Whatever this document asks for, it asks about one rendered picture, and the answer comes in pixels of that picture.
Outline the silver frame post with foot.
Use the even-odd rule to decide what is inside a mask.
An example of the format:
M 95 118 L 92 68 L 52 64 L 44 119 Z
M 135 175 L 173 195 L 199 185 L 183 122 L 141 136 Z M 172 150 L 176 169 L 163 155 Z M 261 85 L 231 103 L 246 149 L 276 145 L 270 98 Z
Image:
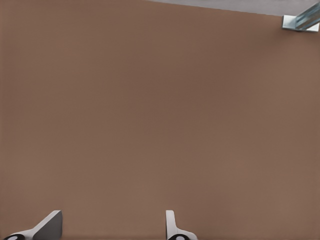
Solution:
M 320 29 L 320 1 L 297 16 L 283 15 L 281 28 L 297 32 L 318 32 Z

